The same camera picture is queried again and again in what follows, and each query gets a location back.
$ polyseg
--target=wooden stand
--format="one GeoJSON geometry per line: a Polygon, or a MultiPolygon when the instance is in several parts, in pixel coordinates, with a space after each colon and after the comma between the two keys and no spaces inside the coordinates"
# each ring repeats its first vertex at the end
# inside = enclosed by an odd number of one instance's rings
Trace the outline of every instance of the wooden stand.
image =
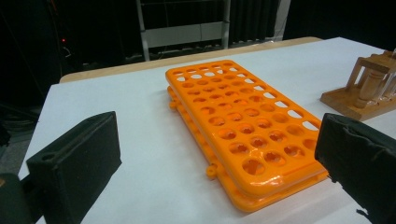
{"type": "Polygon", "coordinates": [[[388,100],[381,100],[385,89],[392,89],[396,85],[396,59],[390,51],[383,54],[372,54],[369,58],[356,61],[355,67],[344,88],[324,92],[320,101],[337,110],[341,114],[357,119],[366,120],[396,109],[396,96],[389,96],[388,100]],[[358,83],[356,80],[364,67],[358,83]]]}

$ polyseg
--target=white tabletop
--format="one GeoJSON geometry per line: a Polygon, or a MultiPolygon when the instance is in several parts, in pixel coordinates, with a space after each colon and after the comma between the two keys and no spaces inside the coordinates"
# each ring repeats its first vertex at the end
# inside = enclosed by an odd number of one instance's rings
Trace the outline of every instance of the white tabletop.
{"type": "MultiPolygon", "coordinates": [[[[196,63],[233,60],[321,119],[338,113],[320,95],[345,86],[358,57],[382,52],[335,38],[196,63]]],[[[251,214],[234,208],[219,181],[207,179],[204,155],[168,107],[165,72],[173,67],[51,87],[25,160],[82,120],[117,113],[122,165],[83,223],[370,223],[329,179],[251,214]]],[[[395,111],[364,123],[395,138],[389,120],[395,111]]],[[[27,175],[24,162],[20,178],[27,175]]]]}

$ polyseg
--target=rack hole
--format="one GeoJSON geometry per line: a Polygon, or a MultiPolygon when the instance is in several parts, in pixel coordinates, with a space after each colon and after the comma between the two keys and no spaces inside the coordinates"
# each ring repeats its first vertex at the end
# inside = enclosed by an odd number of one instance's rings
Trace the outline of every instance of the rack hole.
{"type": "Polygon", "coordinates": [[[288,133],[295,135],[295,136],[301,136],[304,135],[304,130],[302,128],[300,128],[300,126],[298,125],[290,125],[286,128],[286,131],[288,131],[288,133]]]}
{"type": "Polygon", "coordinates": [[[234,79],[234,78],[235,78],[235,76],[225,76],[224,78],[225,78],[225,79],[229,79],[229,80],[230,80],[230,79],[234,79]]]}
{"type": "Polygon", "coordinates": [[[229,147],[230,151],[233,154],[247,154],[248,147],[245,146],[243,143],[232,143],[229,147]]]}
{"type": "Polygon", "coordinates": [[[256,80],[251,79],[251,78],[247,78],[247,79],[245,79],[245,82],[248,83],[248,84],[252,84],[252,83],[255,83],[256,80]]]}
{"type": "Polygon", "coordinates": [[[177,81],[187,81],[187,79],[185,77],[178,77],[177,81]]]}
{"type": "Polygon", "coordinates": [[[250,144],[256,148],[264,148],[267,146],[267,142],[259,136],[252,137],[250,139],[250,144]]]}
{"type": "Polygon", "coordinates": [[[211,79],[212,82],[221,82],[221,78],[219,77],[214,77],[211,79]]]}
{"type": "Polygon", "coordinates": [[[278,123],[286,123],[289,120],[288,117],[283,114],[274,114],[273,119],[278,123]]]}
{"type": "Polygon", "coordinates": [[[241,81],[235,81],[232,84],[233,84],[233,86],[242,86],[242,85],[244,85],[244,83],[241,82],[241,81]]]}
{"type": "Polygon", "coordinates": [[[275,99],[276,98],[276,96],[273,93],[271,93],[271,92],[266,92],[264,94],[264,96],[267,97],[268,99],[275,99]]]}
{"type": "Polygon", "coordinates": [[[233,102],[236,103],[236,104],[239,104],[239,105],[247,105],[248,104],[248,101],[243,100],[243,99],[238,99],[238,100],[235,100],[233,102]]]}
{"type": "Polygon", "coordinates": [[[195,102],[195,103],[203,103],[205,101],[206,101],[205,98],[196,98],[196,99],[193,100],[193,102],[195,102]]]}
{"type": "Polygon", "coordinates": [[[256,103],[264,101],[264,98],[261,96],[250,96],[248,99],[256,103]]]}
{"type": "Polygon", "coordinates": [[[251,117],[256,117],[260,115],[260,112],[257,109],[253,109],[253,108],[246,109],[245,113],[251,117]]]}
{"type": "Polygon", "coordinates": [[[198,74],[195,74],[195,75],[192,75],[191,77],[192,77],[192,78],[195,78],[195,79],[198,79],[198,78],[201,78],[202,76],[201,76],[201,75],[198,75],[198,74]]]}
{"type": "Polygon", "coordinates": [[[267,129],[272,126],[272,123],[268,119],[258,119],[257,126],[263,129],[267,129]]]}
{"type": "Polygon", "coordinates": [[[215,88],[213,88],[213,87],[205,87],[204,89],[203,89],[203,91],[207,91],[207,92],[212,92],[212,91],[214,91],[215,90],[215,88]]]}
{"type": "Polygon", "coordinates": [[[206,85],[208,82],[205,81],[205,80],[199,80],[197,83],[198,83],[198,85],[204,86],[204,85],[206,85]]]}
{"type": "Polygon", "coordinates": [[[205,73],[205,76],[207,76],[207,77],[213,77],[215,74],[214,73],[212,73],[212,72],[207,72],[207,73],[205,73]]]}
{"type": "Polygon", "coordinates": [[[225,95],[226,95],[226,96],[238,96],[239,93],[236,92],[236,91],[227,91],[227,92],[225,93],[225,95]]]}
{"type": "Polygon", "coordinates": [[[275,105],[277,105],[279,107],[282,107],[282,108],[289,107],[289,105],[286,102],[283,102],[283,101],[276,101],[275,105]]]}
{"type": "Polygon", "coordinates": [[[286,163],[285,159],[275,152],[268,152],[267,154],[265,154],[264,159],[265,161],[274,165],[283,165],[286,163]]]}
{"type": "Polygon", "coordinates": [[[211,123],[212,125],[215,125],[215,126],[221,126],[221,125],[225,124],[225,120],[221,117],[214,117],[209,120],[209,123],[211,123]]]}
{"type": "Polygon", "coordinates": [[[295,119],[301,119],[303,117],[303,113],[300,111],[295,111],[295,110],[289,110],[288,114],[295,119]]]}
{"type": "Polygon", "coordinates": [[[264,165],[257,160],[244,161],[242,167],[250,175],[261,175],[264,173],[264,165]]]}
{"type": "Polygon", "coordinates": [[[191,88],[194,86],[194,84],[192,83],[183,83],[183,85],[181,85],[183,88],[191,88]]]}
{"type": "Polygon", "coordinates": [[[294,158],[301,158],[305,155],[303,149],[297,146],[287,146],[283,150],[288,156],[294,158]]]}
{"type": "Polygon", "coordinates": [[[222,100],[223,98],[224,97],[222,95],[218,95],[218,94],[210,96],[210,99],[213,99],[213,100],[222,100]]]}
{"type": "Polygon", "coordinates": [[[232,121],[239,121],[242,119],[242,115],[239,113],[231,113],[227,115],[227,119],[230,119],[232,121]]]}
{"type": "Polygon", "coordinates": [[[238,130],[241,133],[254,133],[253,126],[248,123],[243,123],[243,124],[238,125],[238,130]]]}
{"type": "Polygon", "coordinates": [[[215,113],[215,109],[209,106],[201,108],[201,112],[207,115],[215,113]]]}
{"type": "Polygon", "coordinates": [[[264,86],[255,86],[255,87],[253,87],[253,89],[256,91],[265,91],[264,86]]]}
{"type": "Polygon", "coordinates": [[[187,92],[188,95],[199,95],[199,93],[200,92],[198,90],[192,90],[187,92]]]}
{"type": "Polygon", "coordinates": [[[227,84],[220,84],[219,85],[219,89],[221,89],[221,90],[226,90],[226,89],[229,89],[230,88],[230,86],[228,86],[227,84]]]}
{"type": "Polygon", "coordinates": [[[275,110],[275,108],[272,105],[268,105],[268,104],[261,105],[260,109],[266,112],[273,112],[275,110]]]}
{"type": "Polygon", "coordinates": [[[241,89],[241,92],[246,93],[246,94],[251,94],[251,93],[253,93],[253,90],[250,88],[243,88],[243,89],[241,89]]]}
{"type": "Polygon", "coordinates": [[[286,136],[279,131],[270,132],[269,137],[271,138],[271,140],[278,143],[282,142],[286,138],[286,136]]]}
{"type": "Polygon", "coordinates": [[[224,110],[229,110],[229,109],[232,109],[232,108],[233,108],[232,105],[226,104],[226,103],[219,104],[219,107],[222,108],[222,109],[224,109],[224,110]]]}
{"type": "Polygon", "coordinates": [[[221,129],[219,130],[219,136],[222,139],[230,140],[236,137],[236,133],[232,129],[221,129]]]}

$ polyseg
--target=wooden block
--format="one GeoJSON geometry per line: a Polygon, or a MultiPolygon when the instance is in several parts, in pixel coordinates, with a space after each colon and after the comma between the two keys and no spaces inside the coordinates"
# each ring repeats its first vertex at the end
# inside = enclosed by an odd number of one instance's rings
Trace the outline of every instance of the wooden block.
{"type": "Polygon", "coordinates": [[[354,103],[359,96],[360,90],[357,85],[354,85],[350,91],[346,91],[346,88],[327,91],[322,93],[320,101],[344,116],[360,121],[371,119],[396,109],[396,99],[387,102],[380,101],[377,105],[357,108],[354,103]]]}

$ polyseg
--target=black curtain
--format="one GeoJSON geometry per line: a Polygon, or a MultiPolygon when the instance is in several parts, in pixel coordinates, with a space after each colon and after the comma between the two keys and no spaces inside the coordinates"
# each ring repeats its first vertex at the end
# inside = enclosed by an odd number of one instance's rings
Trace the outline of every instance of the black curtain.
{"type": "Polygon", "coordinates": [[[274,36],[279,0],[232,0],[230,44],[274,36]]]}
{"type": "Polygon", "coordinates": [[[341,36],[381,49],[396,48],[393,0],[294,0],[283,39],[341,36]]]}
{"type": "MultiPolygon", "coordinates": [[[[54,15],[74,62],[122,64],[142,54],[134,0],[52,0],[54,15]]],[[[222,21],[223,1],[141,0],[146,29],[222,21]]],[[[275,32],[279,0],[232,0],[230,42],[264,40],[275,32]]],[[[221,40],[190,43],[188,47],[220,44],[221,40]]],[[[186,44],[168,46],[168,49],[186,44]]]]}
{"type": "MultiPolygon", "coordinates": [[[[279,1],[232,0],[229,44],[264,40],[265,37],[274,36],[279,1]]],[[[186,0],[174,3],[175,0],[142,0],[141,2],[147,29],[222,21],[223,18],[223,1],[186,0]]]]}

